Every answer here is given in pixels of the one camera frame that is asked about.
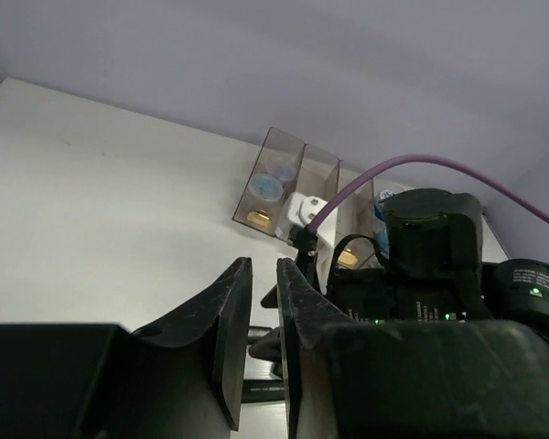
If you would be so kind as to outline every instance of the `white wall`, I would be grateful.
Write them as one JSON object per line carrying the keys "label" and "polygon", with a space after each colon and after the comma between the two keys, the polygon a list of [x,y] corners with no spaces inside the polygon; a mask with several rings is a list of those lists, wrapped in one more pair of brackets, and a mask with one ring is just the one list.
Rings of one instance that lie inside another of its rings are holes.
{"label": "white wall", "polygon": [[2,0],[6,75],[360,166],[428,152],[510,184],[549,152],[549,0]]}
{"label": "white wall", "polygon": [[[549,155],[522,176],[513,188],[549,213]],[[549,262],[549,225],[507,198],[494,200],[488,213],[492,228],[511,257]]]}

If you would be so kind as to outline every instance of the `transparent plastic organizer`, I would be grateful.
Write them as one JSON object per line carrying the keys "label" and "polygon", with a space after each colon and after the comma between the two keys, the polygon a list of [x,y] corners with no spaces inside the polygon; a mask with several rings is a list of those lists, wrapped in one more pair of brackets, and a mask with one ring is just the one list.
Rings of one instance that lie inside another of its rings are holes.
{"label": "transparent plastic organizer", "polygon": [[[339,190],[360,174],[361,170],[341,161],[339,163]],[[373,236],[373,202],[374,185],[370,181],[339,205],[336,244],[345,236],[354,233]],[[341,253],[339,264],[345,268],[356,269],[374,266],[375,260],[372,244],[368,240],[357,239],[350,242]]]}
{"label": "transparent plastic organizer", "polygon": [[271,128],[233,219],[270,236],[291,193],[330,200],[338,193],[339,159]]}
{"label": "transparent plastic organizer", "polygon": [[275,235],[283,205],[295,190],[305,142],[276,128],[268,130],[233,219]]}

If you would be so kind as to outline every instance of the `white connector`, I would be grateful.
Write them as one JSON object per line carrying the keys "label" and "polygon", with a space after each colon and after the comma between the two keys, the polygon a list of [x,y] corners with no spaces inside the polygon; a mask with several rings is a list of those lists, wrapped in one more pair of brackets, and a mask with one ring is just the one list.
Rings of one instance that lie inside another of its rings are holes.
{"label": "white connector", "polygon": [[[289,240],[289,233],[293,226],[305,227],[323,207],[327,201],[319,197],[308,197],[299,192],[293,192],[283,206],[283,211],[276,224],[274,233],[282,240]],[[336,225],[338,222],[338,210],[333,211],[321,223],[318,228],[318,259],[316,271],[318,273],[319,288],[322,294],[326,293],[328,285],[331,258],[336,246]]]}

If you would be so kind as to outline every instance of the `petri dish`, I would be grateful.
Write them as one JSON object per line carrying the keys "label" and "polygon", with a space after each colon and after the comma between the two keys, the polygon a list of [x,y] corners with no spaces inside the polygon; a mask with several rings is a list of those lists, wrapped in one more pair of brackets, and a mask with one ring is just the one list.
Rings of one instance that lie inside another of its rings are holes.
{"label": "petri dish", "polygon": [[285,192],[281,182],[268,174],[254,174],[248,182],[247,190],[249,194],[267,204],[276,203]]}
{"label": "petri dish", "polygon": [[296,166],[289,160],[281,157],[271,158],[264,165],[266,172],[282,184],[293,181],[296,177]]}

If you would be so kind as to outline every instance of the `white table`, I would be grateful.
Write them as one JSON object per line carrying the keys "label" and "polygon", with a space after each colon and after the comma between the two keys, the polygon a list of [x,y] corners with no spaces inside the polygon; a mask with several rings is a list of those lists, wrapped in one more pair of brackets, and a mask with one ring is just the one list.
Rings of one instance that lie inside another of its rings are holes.
{"label": "white table", "polygon": [[[0,86],[0,322],[129,330],[253,259],[251,324],[293,249],[231,220],[259,148],[17,80]],[[504,252],[489,230],[485,259]],[[248,378],[266,378],[252,360]],[[283,439],[285,407],[242,407],[234,438]]]}

